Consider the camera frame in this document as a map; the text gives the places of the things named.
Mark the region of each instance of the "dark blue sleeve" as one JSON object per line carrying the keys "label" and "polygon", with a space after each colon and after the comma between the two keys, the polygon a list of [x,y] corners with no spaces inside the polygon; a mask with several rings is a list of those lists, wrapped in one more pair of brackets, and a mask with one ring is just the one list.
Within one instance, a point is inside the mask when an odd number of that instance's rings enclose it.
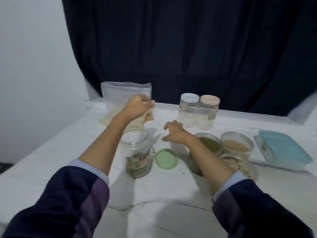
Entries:
{"label": "dark blue sleeve", "polygon": [[104,180],[86,169],[65,166],[32,207],[14,216],[3,238],[90,238],[108,201]]}
{"label": "dark blue sleeve", "polygon": [[225,190],[212,209],[228,237],[314,237],[305,223],[250,179]]}

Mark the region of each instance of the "ziplock bag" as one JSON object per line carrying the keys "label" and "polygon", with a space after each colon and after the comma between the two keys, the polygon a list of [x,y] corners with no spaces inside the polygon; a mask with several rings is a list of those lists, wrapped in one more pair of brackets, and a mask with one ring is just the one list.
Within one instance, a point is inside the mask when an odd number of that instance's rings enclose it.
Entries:
{"label": "ziplock bag", "polygon": [[[101,124],[108,125],[112,118],[116,116],[135,94],[144,94],[151,98],[151,83],[138,84],[133,82],[102,82],[102,96],[106,104],[108,114],[101,120]],[[133,123],[144,122],[145,115],[141,116]]]}

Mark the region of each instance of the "light blue lid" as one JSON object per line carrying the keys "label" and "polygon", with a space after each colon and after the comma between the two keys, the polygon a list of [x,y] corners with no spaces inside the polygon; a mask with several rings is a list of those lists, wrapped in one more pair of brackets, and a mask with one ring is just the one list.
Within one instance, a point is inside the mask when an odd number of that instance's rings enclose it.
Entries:
{"label": "light blue lid", "polygon": [[310,164],[313,159],[290,136],[274,131],[260,130],[259,136],[278,159]]}

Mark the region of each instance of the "white cuff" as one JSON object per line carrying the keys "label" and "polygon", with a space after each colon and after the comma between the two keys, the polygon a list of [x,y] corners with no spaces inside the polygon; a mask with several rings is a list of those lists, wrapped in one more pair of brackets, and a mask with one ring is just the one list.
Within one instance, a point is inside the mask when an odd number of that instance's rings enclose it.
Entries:
{"label": "white cuff", "polygon": [[228,180],[227,182],[216,192],[215,196],[214,196],[214,202],[216,202],[216,200],[218,199],[218,197],[228,188],[230,188],[231,186],[237,184],[238,182],[242,181],[242,180],[246,180],[248,179],[247,177],[245,177],[242,173],[240,172],[235,172]]}
{"label": "white cuff", "polygon": [[97,175],[99,178],[101,178],[103,181],[105,181],[105,183],[107,184],[107,186],[109,186],[109,178],[108,176],[106,176],[104,173],[102,173],[100,170],[90,166],[89,164],[81,161],[80,159],[74,159],[73,161],[71,161],[67,166],[75,166],[75,167],[79,167],[85,170],[90,171],[91,173]]}

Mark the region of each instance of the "dark curtain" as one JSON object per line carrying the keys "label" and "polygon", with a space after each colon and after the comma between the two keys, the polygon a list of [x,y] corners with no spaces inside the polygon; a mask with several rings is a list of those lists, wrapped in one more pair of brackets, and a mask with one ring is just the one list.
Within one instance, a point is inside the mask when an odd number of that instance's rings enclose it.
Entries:
{"label": "dark curtain", "polygon": [[62,0],[89,83],[152,83],[157,102],[218,96],[286,116],[317,87],[317,0]]}

